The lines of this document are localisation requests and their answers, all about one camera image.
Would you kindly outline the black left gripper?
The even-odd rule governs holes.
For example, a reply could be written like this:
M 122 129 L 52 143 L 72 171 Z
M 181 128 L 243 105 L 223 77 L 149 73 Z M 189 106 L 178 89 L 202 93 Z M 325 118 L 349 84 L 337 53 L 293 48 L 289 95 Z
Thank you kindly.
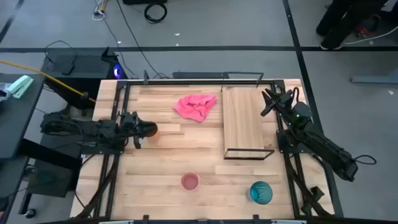
M 123 123 L 120 126 L 119 135 L 124 138 L 133 137 L 134 146 L 136 149 L 141 148 L 142 126 L 136 123 Z

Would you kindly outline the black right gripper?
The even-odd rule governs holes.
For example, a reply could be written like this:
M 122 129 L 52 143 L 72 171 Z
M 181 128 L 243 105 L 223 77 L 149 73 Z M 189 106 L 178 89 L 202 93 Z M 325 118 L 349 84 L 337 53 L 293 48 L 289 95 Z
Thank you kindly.
M 265 117 L 274 108 L 276 108 L 278 111 L 291 110 L 295 95 L 296 95 L 296 88 L 294 88 L 293 90 L 288 90 L 286 93 L 280 94 L 276 100 L 276 104 L 272 103 L 270 105 L 266 105 L 266 107 L 262 110 L 260 115 L 262 117 Z M 265 89 L 264 91 L 262 91 L 262 96 L 265 102 L 275 101 L 275 92 L 270 89 Z

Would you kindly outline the pink plastic cup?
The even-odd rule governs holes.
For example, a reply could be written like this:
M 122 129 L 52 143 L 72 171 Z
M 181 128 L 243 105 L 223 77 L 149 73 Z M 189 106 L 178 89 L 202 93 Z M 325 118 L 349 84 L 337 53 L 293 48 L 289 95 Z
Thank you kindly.
M 182 175 L 180 184 L 184 190 L 195 190 L 200 183 L 199 176 L 194 172 L 186 172 Z

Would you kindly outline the pink crumpled cloth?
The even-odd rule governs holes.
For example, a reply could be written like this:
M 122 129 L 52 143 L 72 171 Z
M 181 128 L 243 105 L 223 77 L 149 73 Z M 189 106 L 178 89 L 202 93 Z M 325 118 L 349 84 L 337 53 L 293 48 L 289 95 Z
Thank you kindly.
M 203 122 L 217 104 L 215 95 L 186 95 L 174 105 L 174 110 L 185 119 Z

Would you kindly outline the teal ribbed cup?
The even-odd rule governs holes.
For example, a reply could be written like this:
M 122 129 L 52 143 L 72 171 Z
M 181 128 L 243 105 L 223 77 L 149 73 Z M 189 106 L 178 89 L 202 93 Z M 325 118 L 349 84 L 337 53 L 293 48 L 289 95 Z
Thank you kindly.
M 267 182 L 257 181 L 250 187 L 249 195 L 254 202 L 266 205 L 272 200 L 273 191 Z

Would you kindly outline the black computer case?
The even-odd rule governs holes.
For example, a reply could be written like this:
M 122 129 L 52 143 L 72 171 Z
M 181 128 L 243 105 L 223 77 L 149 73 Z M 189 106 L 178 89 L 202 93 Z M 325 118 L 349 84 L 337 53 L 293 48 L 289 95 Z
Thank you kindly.
M 83 96 L 51 80 L 46 80 L 46 85 L 80 110 L 95 107 L 92 100 L 97 99 L 102 80 L 127 79 L 118 55 L 108 48 L 88 52 L 51 49 L 46 54 L 40 70 L 82 92 Z

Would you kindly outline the person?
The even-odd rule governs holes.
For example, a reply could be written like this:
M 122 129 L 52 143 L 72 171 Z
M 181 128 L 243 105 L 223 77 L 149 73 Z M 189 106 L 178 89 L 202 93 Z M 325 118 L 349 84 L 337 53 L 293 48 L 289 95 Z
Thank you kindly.
M 396 25 L 385 35 L 398 30 L 398 0 L 390 11 L 383 11 L 382 8 L 388 1 L 333 0 L 316 28 L 316 33 L 323 37 L 320 48 L 322 50 L 338 50 L 346 45 L 360 43 L 358 40 L 356 42 L 345 42 L 345 39 L 362 21 L 370 18 L 373 14 Z

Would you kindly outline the grey table foot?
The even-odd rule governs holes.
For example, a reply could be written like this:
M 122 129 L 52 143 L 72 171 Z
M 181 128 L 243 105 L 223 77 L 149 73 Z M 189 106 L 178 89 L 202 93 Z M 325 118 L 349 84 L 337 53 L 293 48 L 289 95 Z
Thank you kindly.
M 359 84 L 393 84 L 398 85 L 398 69 L 388 73 L 387 75 L 373 76 L 352 76 L 349 81 Z

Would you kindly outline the black side table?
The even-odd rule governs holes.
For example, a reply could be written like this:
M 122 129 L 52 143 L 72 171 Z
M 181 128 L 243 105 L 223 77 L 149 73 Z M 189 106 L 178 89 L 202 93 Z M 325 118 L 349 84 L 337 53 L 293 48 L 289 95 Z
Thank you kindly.
M 44 77 L 30 74 L 32 84 L 20 98 L 0 101 L 0 160 L 14 157 L 23 140 L 44 84 Z

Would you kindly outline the mint green stapler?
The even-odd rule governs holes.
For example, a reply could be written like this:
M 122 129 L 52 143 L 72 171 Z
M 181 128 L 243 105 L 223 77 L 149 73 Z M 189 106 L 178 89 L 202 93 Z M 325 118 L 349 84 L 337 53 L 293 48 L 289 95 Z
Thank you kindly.
M 33 81 L 33 78 L 28 75 L 24 75 L 14 81 L 12 84 L 8 85 L 6 88 L 6 92 L 8 94 L 11 94 L 14 98 L 19 99 L 30 87 Z

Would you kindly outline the wooden shelf with black frame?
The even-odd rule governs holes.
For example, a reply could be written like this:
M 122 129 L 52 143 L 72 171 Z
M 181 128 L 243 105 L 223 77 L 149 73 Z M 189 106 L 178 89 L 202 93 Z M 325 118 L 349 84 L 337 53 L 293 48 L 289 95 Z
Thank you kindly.
M 255 80 L 221 82 L 223 106 L 224 159 L 263 161 L 274 153 L 264 147 L 261 121 L 261 92 L 257 89 L 263 73 Z

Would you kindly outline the black metal rig frame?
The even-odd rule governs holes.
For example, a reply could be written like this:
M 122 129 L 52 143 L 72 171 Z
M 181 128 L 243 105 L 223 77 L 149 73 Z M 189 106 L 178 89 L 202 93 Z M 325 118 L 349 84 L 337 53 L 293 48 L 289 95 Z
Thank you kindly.
M 113 222 L 133 224 L 178 222 L 259 222 L 297 218 L 310 198 L 310 189 L 323 191 L 313 204 L 309 217 L 334 213 L 323 164 L 308 154 L 291 157 L 282 151 L 277 132 L 285 128 L 275 112 L 261 117 L 264 147 L 274 153 L 263 161 L 224 159 L 223 106 L 221 82 L 240 80 L 103 80 L 99 86 L 93 119 L 121 122 L 121 114 L 136 111 L 140 119 L 158 127 L 156 135 L 141 140 L 136 149 L 129 140 L 124 152 L 112 159 L 96 156 L 82 168 L 78 191 L 91 199 L 100 182 L 100 170 L 114 172 L 101 204 Z M 279 91 L 281 86 L 301 87 L 299 80 L 262 80 L 258 86 Z M 203 122 L 185 119 L 175 110 L 186 95 L 215 95 L 217 104 Z M 261 111 L 265 107 L 259 100 Z M 195 190 L 184 190 L 182 175 L 194 172 L 200 183 Z M 257 181 L 267 182 L 272 200 L 266 205 L 254 202 L 249 189 Z

